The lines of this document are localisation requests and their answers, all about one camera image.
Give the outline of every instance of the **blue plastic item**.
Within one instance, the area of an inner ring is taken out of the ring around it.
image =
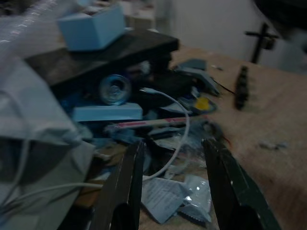
[[[58,20],[69,51],[95,51],[125,33],[121,7],[115,4],[94,15],[74,13]]]

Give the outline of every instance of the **wire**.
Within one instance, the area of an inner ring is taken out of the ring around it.
[[[12,204],[14,202],[29,198],[31,196],[37,195],[39,193],[44,193],[52,190],[62,189],[62,188],[68,188],[68,187],[89,187],[89,188],[102,188],[102,184],[91,184],[91,183],[69,183],[69,184],[60,184],[56,186],[51,186],[47,188],[42,188],[39,190],[35,190],[33,192],[21,195],[10,201],[8,204]]]
[[[229,144],[229,148],[232,149],[232,143],[229,139],[227,139],[225,136],[223,136],[223,139]]]
[[[186,128],[185,128],[183,137],[180,140],[180,142],[178,143],[177,148],[176,148],[173,156],[171,157],[171,159],[169,159],[169,161],[166,163],[166,165],[163,166],[163,168],[160,169],[158,172],[154,173],[151,176],[143,177],[143,181],[147,181],[147,180],[153,179],[153,178],[161,175],[162,173],[164,173],[169,168],[169,166],[173,163],[173,161],[176,159],[182,144],[186,141],[186,139],[188,137],[189,129],[190,129],[190,117],[188,115],[187,110],[176,99],[172,98],[171,96],[167,95],[166,93],[163,93],[163,92],[160,92],[160,91],[157,91],[157,90],[154,90],[154,89],[149,89],[149,88],[142,88],[140,91],[146,92],[146,93],[151,93],[151,94],[161,94],[161,95],[167,97],[168,99],[170,99],[173,102],[175,102],[176,104],[178,104],[180,106],[180,108],[182,109],[182,111],[184,112],[185,116],[186,116]]]
[[[24,121],[25,130],[28,132],[26,134],[25,139],[23,140],[16,175],[14,177],[11,188],[9,189],[7,195],[5,196],[5,198],[3,199],[3,201],[0,204],[0,206],[2,206],[10,199],[10,197],[14,193],[16,187],[18,186],[18,184],[19,184],[19,182],[20,182],[20,180],[23,176],[24,169],[25,169],[25,166],[26,166],[26,163],[27,163],[27,160],[28,160],[29,150],[30,150],[30,144],[31,144],[31,131],[30,130],[31,129],[30,129],[30,125],[29,125],[23,111],[20,109],[18,101],[11,94],[9,94],[8,92],[6,92],[4,90],[0,90],[0,93],[5,94],[7,97],[9,97],[14,102],[15,109],[16,109],[17,113],[19,114],[19,116],[21,117],[21,119]]]
[[[230,92],[230,93],[232,93],[232,94],[236,94],[236,93],[233,92],[232,90],[230,90],[230,89],[226,88],[225,86],[223,86],[221,83],[218,83],[216,80],[213,79],[213,81],[214,81],[216,84],[218,84],[219,86],[221,86],[224,90],[226,90],[226,91],[228,91],[228,92]]]

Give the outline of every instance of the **black connector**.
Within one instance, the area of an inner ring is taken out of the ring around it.
[[[248,100],[248,68],[243,66],[236,80],[236,92],[235,92],[235,107],[241,110],[245,106],[245,102]]]

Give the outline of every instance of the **white paper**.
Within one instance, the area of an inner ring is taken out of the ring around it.
[[[153,178],[143,182],[141,202],[152,217],[163,224],[181,206],[190,191],[181,182]]]

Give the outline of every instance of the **table surface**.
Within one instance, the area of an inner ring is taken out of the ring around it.
[[[221,89],[219,109],[209,115],[231,141],[231,152],[255,180],[283,230],[307,230],[307,76],[254,65],[200,49],[182,47],[173,64],[190,58],[207,61],[216,81],[234,90],[242,65],[249,67],[250,100],[243,111],[234,109],[234,97]],[[211,67],[216,65],[224,70]],[[287,142],[283,150],[266,150],[260,141]],[[189,169],[206,178],[205,170]],[[159,225],[141,211],[141,230],[204,229],[181,217]]]

